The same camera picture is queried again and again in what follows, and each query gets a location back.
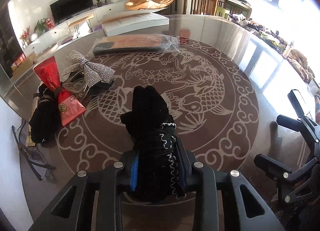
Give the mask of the wooden dining chair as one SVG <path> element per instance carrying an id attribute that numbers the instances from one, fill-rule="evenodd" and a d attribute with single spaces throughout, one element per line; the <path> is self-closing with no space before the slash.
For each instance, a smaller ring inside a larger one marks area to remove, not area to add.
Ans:
<path id="1" fill-rule="evenodd" d="M 184 0 L 186 15 L 217 15 L 219 0 Z"/>

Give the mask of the white tv cabinet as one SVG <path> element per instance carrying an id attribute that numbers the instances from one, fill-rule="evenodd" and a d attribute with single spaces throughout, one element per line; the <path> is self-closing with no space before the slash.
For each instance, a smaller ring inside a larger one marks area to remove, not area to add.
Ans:
<path id="1" fill-rule="evenodd" d="M 103 23 L 104 17 L 123 11 L 125 11 L 124 2 L 111 3 L 99 8 L 87 10 L 84 13 L 59 23 L 53 29 L 39 36 L 23 50 L 23 53 L 25 56 L 29 56 L 32 52 L 39 54 L 55 42 L 67 39 L 67 37 L 71 35 L 74 36 L 74 39 L 82 37 L 84 33 L 81 32 L 80 28 L 84 24 L 86 25 L 85 28 L 88 29 L 88 33 L 91 33 L 95 27 Z"/>

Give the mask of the small potted plant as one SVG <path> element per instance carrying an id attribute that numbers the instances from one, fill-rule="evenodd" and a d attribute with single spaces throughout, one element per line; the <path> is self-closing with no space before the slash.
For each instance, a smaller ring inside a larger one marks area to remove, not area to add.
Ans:
<path id="1" fill-rule="evenodd" d="M 103 5 L 101 0 L 95 0 L 97 7 L 101 7 Z"/>

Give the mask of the rhinestone silver bow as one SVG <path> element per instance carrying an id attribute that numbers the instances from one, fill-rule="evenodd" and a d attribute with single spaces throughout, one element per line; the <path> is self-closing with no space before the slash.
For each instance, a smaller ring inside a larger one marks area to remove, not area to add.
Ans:
<path id="1" fill-rule="evenodd" d="M 101 81 L 108 83 L 115 73 L 114 69 L 100 63 L 90 62 L 83 54 L 75 50 L 70 52 L 66 61 L 69 62 L 69 66 L 63 70 L 63 75 L 82 70 L 89 88 Z"/>

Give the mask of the dark glass display cabinet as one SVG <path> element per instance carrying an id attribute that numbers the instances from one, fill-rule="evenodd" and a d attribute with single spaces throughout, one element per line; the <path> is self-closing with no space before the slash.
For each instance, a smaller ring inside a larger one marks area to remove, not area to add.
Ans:
<path id="1" fill-rule="evenodd" d="M 8 8 L 1 10 L 0 20 L 1 66 L 9 78 L 26 57 L 13 30 Z"/>

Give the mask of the large white open box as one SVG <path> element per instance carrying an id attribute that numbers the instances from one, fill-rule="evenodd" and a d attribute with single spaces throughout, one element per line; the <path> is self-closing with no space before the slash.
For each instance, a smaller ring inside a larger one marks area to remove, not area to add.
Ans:
<path id="1" fill-rule="evenodd" d="M 11 129 L 21 122 L 21 118 L 1 100 L 1 210 L 15 230 L 28 230 L 33 219 L 23 190 L 20 152 Z"/>

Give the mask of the bagged dark clothing package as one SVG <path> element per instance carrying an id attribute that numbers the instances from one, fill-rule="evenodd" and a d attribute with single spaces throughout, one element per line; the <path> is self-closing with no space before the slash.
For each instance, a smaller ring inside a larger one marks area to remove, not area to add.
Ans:
<path id="1" fill-rule="evenodd" d="M 163 34 L 130 34 L 96 39 L 88 54 L 115 52 L 180 52 L 180 38 Z"/>

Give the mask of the black flat television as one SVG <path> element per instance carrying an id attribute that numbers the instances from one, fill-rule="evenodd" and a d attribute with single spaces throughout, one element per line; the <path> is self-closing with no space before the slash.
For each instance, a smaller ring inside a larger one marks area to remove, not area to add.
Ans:
<path id="1" fill-rule="evenodd" d="M 50 5 L 55 23 L 93 7 L 93 0 L 58 0 Z"/>

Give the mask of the rimless eyeglasses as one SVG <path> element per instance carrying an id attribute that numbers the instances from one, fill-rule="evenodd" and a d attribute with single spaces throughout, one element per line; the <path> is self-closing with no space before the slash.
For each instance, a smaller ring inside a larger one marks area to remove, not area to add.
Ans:
<path id="1" fill-rule="evenodd" d="M 25 159 L 27 166 L 31 169 L 31 172 L 40 182 L 48 182 L 56 184 L 57 179 L 54 176 L 54 166 L 50 165 L 37 145 L 27 146 L 27 142 L 30 141 L 30 136 L 27 132 L 26 120 L 21 120 L 21 125 L 16 128 L 11 126 L 11 131 L 16 142 L 20 155 Z"/>

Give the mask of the flat white box with lid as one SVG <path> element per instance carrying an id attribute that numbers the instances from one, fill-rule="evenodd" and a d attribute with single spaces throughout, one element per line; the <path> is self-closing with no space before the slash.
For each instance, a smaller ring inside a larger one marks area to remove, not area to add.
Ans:
<path id="1" fill-rule="evenodd" d="M 167 26 L 169 18 L 149 10 L 124 11 L 103 17 L 106 36 L 116 36 L 136 30 Z"/>

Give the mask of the black velvet pouch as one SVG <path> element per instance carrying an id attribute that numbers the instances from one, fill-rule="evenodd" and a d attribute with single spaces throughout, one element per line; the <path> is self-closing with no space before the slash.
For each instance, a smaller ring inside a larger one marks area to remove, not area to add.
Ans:
<path id="1" fill-rule="evenodd" d="M 29 121 L 30 137 L 35 143 L 47 143 L 61 125 L 61 116 L 55 94 L 44 83 L 39 86 L 36 109 Z"/>

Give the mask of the red snack packet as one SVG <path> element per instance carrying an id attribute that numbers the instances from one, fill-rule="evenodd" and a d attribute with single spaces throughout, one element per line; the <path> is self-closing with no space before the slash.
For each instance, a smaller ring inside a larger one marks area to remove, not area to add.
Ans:
<path id="1" fill-rule="evenodd" d="M 55 94 L 63 126 L 71 123 L 86 111 L 81 102 L 62 86 L 54 56 L 40 62 L 33 70 L 46 87 Z"/>

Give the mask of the orange lounge chair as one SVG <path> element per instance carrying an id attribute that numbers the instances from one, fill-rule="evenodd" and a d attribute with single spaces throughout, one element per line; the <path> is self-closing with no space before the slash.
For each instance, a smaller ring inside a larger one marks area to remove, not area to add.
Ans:
<path id="1" fill-rule="evenodd" d="M 167 8 L 175 0 L 129 0 L 125 4 L 127 10 L 154 10 Z"/>

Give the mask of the green potted plant left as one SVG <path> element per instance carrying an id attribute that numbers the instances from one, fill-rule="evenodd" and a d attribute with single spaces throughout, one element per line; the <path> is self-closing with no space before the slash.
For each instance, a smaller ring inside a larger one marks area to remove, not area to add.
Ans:
<path id="1" fill-rule="evenodd" d="M 37 21 L 34 27 L 34 33 L 37 33 L 39 36 L 48 31 L 46 18 L 40 19 Z"/>

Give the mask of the clear glass hair clip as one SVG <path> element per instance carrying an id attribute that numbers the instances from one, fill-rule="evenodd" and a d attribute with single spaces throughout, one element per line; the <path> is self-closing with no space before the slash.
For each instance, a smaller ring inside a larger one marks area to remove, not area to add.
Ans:
<path id="1" fill-rule="evenodd" d="M 62 86 L 73 93 L 79 101 L 84 100 L 89 92 L 89 86 L 85 81 L 83 71 L 71 72 L 67 80 L 62 83 Z"/>

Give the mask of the black beaded fabric pouch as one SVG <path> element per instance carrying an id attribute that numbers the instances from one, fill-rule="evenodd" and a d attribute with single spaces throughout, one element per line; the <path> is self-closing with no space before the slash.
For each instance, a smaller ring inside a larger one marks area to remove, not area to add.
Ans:
<path id="1" fill-rule="evenodd" d="M 133 90 L 132 109 L 121 115 L 133 141 L 130 194 L 139 202 L 158 203 L 173 195 L 184 198 L 177 154 L 176 124 L 167 103 L 148 85 Z"/>

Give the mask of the red flower vase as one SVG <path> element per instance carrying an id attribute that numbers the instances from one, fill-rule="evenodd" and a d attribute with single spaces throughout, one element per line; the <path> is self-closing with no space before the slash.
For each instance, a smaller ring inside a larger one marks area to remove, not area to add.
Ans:
<path id="1" fill-rule="evenodd" d="M 23 46 L 29 46 L 31 43 L 30 40 L 30 26 L 23 30 L 22 34 L 20 35 L 20 40 L 23 43 Z"/>

